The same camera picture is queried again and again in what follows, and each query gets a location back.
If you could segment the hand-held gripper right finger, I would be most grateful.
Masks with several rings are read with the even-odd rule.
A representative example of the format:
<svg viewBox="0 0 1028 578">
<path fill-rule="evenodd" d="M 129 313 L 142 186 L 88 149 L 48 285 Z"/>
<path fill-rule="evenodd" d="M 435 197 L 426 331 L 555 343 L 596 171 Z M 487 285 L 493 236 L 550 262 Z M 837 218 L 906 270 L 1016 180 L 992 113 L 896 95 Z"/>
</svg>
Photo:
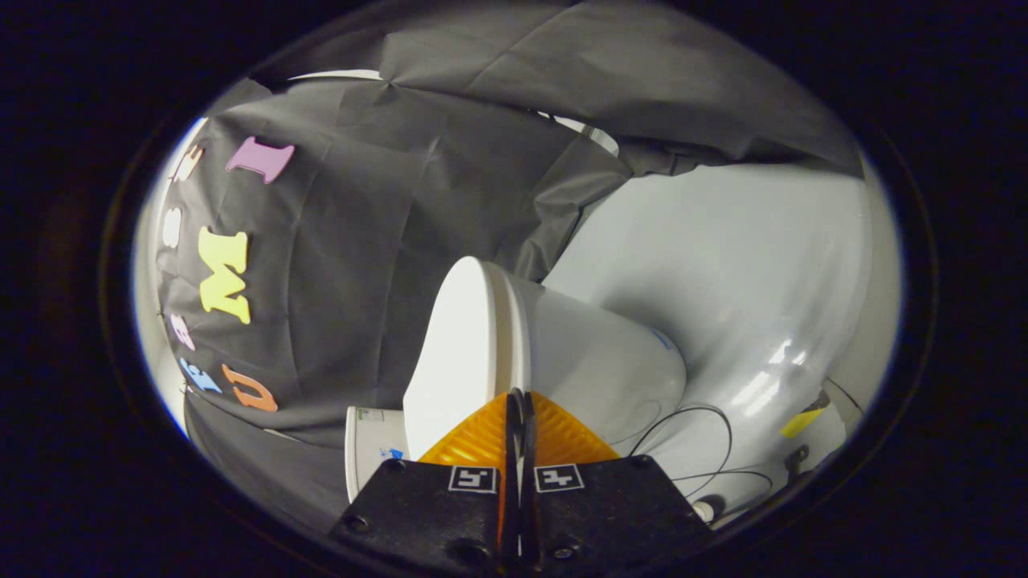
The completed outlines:
<svg viewBox="0 0 1028 578">
<path fill-rule="evenodd" d="M 519 573 L 661 575 L 715 540 L 650 456 L 605 457 L 568 411 L 519 396 Z"/>
</svg>

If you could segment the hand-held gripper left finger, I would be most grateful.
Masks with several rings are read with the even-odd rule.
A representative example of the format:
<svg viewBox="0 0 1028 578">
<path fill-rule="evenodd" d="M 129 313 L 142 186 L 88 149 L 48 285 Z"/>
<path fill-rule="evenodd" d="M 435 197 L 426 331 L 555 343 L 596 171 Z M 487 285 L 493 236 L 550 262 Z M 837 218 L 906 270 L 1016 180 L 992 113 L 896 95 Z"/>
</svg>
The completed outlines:
<svg viewBox="0 0 1028 578">
<path fill-rule="evenodd" d="M 485 403 L 421 458 L 378 466 L 330 537 L 390 568 L 507 575 L 519 559 L 519 391 Z"/>
</svg>

